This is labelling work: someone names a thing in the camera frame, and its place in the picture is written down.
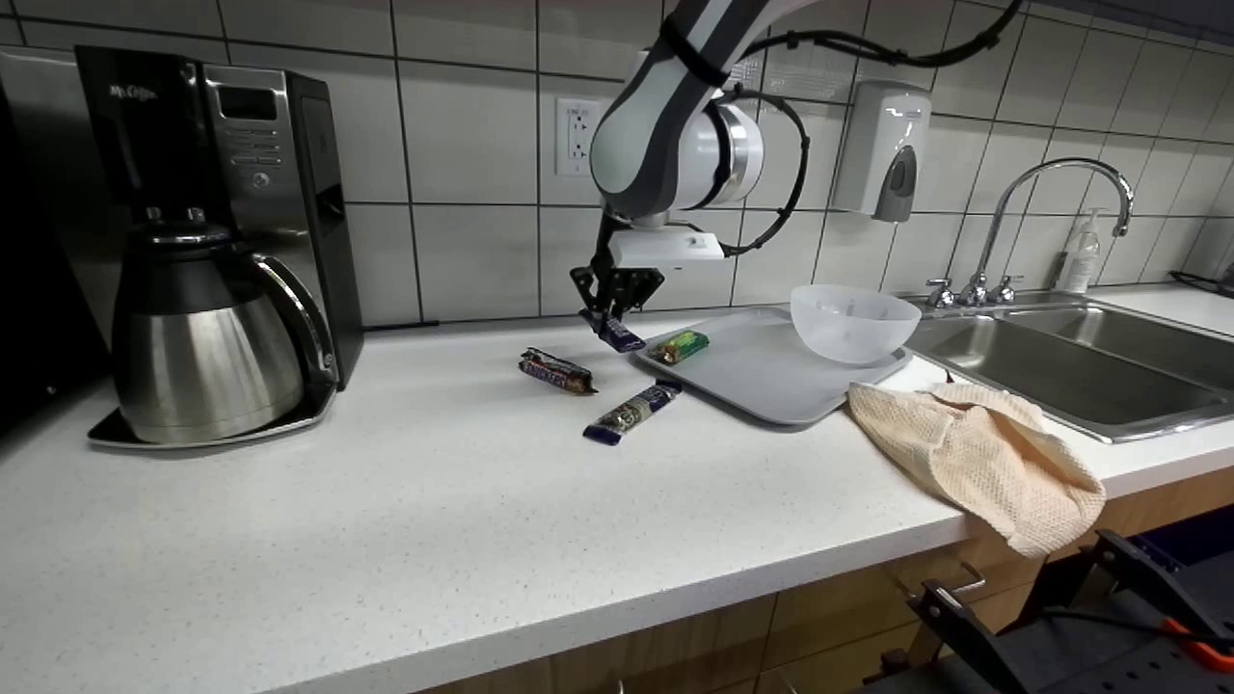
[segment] cabinet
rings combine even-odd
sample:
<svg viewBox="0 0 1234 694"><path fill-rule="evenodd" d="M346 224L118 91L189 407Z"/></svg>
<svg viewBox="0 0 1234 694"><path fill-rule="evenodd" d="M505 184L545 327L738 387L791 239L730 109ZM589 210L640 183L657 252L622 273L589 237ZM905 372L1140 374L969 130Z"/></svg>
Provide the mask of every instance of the cabinet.
<svg viewBox="0 0 1234 694"><path fill-rule="evenodd" d="M1102 508L1098 527L1132 537L1222 506L1234 506L1234 468L1120 499ZM972 519L972 537L956 549L603 641L434 694L617 694L617 681L626 694L850 694L880 670L882 653L914 641L919 621L902 590L922 578L961 587L972 578L963 562L987 578L969 602L992 630L1019 618L1040 566Z"/></svg>

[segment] sink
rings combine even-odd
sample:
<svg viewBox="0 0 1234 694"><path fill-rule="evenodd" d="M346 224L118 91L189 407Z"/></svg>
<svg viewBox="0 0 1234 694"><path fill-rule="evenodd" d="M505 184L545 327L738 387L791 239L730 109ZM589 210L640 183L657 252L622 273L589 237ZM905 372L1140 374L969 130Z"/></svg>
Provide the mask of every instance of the sink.
<svg viewBox="0 0 1234 694"><path fill-rule="evenodd" d="M1122 445L1234 418L1234 372L1226 368L1230 387L1202 382L1210 372L1186 360L1213 347L1202 343L1206 334L1186 341L1190 333L1096 303L1039 303L929 314L905 347L952 374L1039 401L1096 441Z"/></svg>
<svg viewBox="0 0 1234 694"><path fill-rule="evenodd" d="M1234 343L1108 303L1019 307L1005 324L1050 333L1234 395Z"/></svg>

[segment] faucet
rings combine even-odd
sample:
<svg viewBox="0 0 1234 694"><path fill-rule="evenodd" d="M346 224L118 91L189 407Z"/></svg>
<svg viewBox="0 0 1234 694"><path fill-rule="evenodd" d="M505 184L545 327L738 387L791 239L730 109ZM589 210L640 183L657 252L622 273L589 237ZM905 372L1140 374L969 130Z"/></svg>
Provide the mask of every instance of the faucet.
<svg viewBox="0 0 1234 694"><path fill-rule="evenodd" d="M1005 192L1000 197L1000 210L994 210L994 219L992 219L992 233L987 233L987 246L978 252L974 273L972 273L972 280L961 291L956 303L1000 303L1000 300L1010 300L1010 296L1015 296L1015 292L1010 292L1010 280L1004 280L1000 292L992 292L987 280L983 280L983 273L987 273L992 255L994 255L994 244L1000 244L1000 226L1004 226L1004 216L1005 216L1005 202L1019 192L1019 184L1035 183L1040 168L1053 168L1053 165L1086 165L1086 168L1102 175L1102 179L1116 184L1120 206L1122 206L1122 210L1120 210L1116 237L1126 237L1132 188L1131 188L1131 183L1126 183L1116 165L1108 165L1108 162L1098 162L1098 157L1044 157L1044 162L1039 162L1035 168L1019 175L1019 179L1005 184Z"/></svg>

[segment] wall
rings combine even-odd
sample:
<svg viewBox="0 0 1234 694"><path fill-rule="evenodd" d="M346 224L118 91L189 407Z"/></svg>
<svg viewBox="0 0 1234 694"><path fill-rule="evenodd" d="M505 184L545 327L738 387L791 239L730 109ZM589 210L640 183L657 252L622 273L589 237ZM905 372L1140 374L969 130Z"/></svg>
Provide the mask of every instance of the wall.
<svg viewBox="0 0 1234 694"><path fill-rule="evenodd" d="M825 0L791 27L933 49L1000 7ZM596 192L557 168L557 100L613 95L659 13L659 0L0 0L0 44L156 48L323 76L365 324L503 320L578 307L568 269L589 257ZM910 224L829 210L850 85L870 76L933 87ZM1219 44L1035 3L1000 49L956 69L771 49L751 81L798 95L809 125L803 213L760 255L670 273L652 307L784 300L803 280L919 292L943 269L969 279L1005 183L1053 153L1098 153L1139 184L1131 237L1102 246L1102 287L1161 280L1201 224L1234 213L1234 54ZM793 130L771 111L762 129L771 168L760 188L694 216L726 239L757 237L791 184ZM1090 175L1053 168L1010 210L992 273L1035 291L1076 213L1109 213L1116 197Z"/></svg>

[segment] gray cutting board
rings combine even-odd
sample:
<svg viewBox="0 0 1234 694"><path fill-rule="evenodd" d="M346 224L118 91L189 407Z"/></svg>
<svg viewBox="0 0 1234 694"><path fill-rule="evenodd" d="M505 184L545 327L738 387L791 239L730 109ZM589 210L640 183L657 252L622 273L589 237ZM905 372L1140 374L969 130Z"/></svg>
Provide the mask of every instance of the gray cutting board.
<svg viewBox="0 0 1234 694"><path fill-rule="evenodd" d="M708 347L688 363L663 368L652 360L652 347L675 333L647 341L631 363L766 427L809 427L843 405L852 382L882 382L910 360L893 351L877 368L829 363L798 341L785 307L740 307L694 324L694 333L702 333Z"/></svg>

